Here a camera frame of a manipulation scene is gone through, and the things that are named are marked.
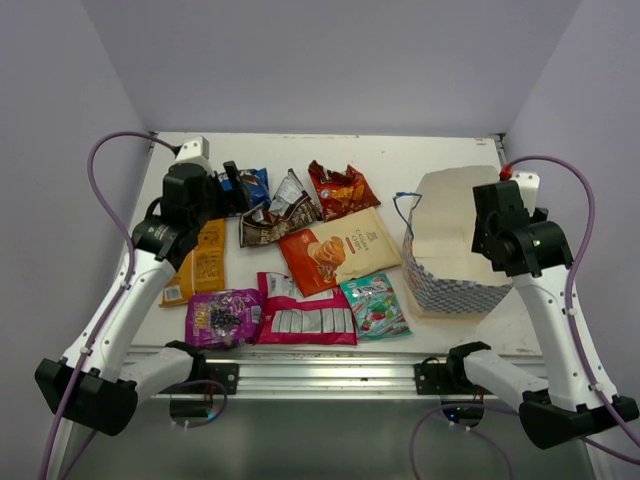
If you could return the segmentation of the brown sea salt chip bag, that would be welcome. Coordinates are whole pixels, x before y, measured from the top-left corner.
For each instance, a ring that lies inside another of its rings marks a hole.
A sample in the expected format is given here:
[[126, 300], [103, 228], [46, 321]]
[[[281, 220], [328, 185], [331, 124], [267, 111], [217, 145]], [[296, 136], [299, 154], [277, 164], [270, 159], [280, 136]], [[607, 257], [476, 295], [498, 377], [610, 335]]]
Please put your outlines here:
[[240, 217], [239, 245], [268, 245], [321, 219], [320, 206], [289, 169], [270, 204], [262, 202]]

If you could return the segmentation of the blue checkered paper bag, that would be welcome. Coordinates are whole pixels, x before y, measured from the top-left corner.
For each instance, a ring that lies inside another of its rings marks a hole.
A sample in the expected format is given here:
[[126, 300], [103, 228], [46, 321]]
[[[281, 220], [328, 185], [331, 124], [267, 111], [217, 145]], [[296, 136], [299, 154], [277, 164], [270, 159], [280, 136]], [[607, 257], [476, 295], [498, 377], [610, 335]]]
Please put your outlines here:
[[512, 283], [471, 251], [476, 210], [473, 188], [498, 180], [492, 166], [425, 174], [393, 204], [406, 230], [402, 275], [411, 313], [422, 319], [481, 320], [506, 297]]

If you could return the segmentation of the orange cream cassava chips bag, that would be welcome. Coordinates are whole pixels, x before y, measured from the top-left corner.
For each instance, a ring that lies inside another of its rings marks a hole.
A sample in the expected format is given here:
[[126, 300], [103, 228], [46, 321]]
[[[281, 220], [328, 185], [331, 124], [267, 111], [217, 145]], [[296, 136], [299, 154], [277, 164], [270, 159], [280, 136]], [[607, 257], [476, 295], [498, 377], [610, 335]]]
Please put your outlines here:
[[400, 253], [373, 207], [302, 229], [281, 238], [278, 245], [305, 297], [401, 263]]

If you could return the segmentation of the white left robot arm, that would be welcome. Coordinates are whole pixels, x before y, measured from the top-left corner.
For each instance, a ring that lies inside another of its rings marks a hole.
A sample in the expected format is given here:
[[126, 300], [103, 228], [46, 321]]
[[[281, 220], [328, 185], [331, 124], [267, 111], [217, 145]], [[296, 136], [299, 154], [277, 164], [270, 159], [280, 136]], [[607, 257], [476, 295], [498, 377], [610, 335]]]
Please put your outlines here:
[[236, 164], [223, 165], [224, 190], [216, 172], [177, 162], [165, 174], [162, 194], [131, 233], [120, 273], [77, 340], [58, 360], [44, 359], [35, 380], [56, 419], [67, 419], [115, 436], [137, 407], [169, 388], [193, 393], [212, 378], [202, 349], [172, 341], [134, 365], [125, 358], [144, 318], [211, 220], [250, 207]]

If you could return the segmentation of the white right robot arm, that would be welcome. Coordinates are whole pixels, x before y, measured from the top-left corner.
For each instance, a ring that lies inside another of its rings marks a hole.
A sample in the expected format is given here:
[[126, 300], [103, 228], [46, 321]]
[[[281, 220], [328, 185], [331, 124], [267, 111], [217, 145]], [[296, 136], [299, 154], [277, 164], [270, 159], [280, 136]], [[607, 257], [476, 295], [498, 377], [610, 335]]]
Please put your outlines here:
[[528, 211], [514, 180], [476, 186], [472, 251], [512, 279], [522, 298], [546, 368], [536, 377], [502, 359], [487, 344], [450, 350], [445, 379], [451, 389], [482, 387], [519, 416], [540, 449], [638, 419], [636, 401], [619, 394], [603, 368], [568, 285], [573, 257], [561, 227], [543, 210]]

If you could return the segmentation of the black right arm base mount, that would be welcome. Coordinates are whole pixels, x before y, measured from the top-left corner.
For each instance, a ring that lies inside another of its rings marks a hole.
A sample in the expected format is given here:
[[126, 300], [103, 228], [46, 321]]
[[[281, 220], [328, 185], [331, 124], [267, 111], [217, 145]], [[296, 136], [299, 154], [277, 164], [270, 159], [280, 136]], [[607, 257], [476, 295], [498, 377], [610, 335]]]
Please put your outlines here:
[[457, 380], [445, 361], [428, 357], [413, 365], [414, 385], [418, 395], [475, 395], [481, 388], [466, 380]]

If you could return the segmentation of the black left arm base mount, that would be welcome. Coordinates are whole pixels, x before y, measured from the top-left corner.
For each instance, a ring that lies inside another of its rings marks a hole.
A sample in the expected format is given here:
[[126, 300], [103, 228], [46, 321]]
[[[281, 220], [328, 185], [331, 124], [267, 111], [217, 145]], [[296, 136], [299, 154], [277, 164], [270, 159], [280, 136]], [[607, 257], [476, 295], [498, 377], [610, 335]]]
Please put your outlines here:
[[240, 378], [240, 367], [237, 363], [215, 360], [210, 351], [177, 340], [167, 343], [166, 347], [180, 350], [191, 357], [191, 367], [186, 382], [213, 380], [220, 383], [228, 395], [237, 393]]

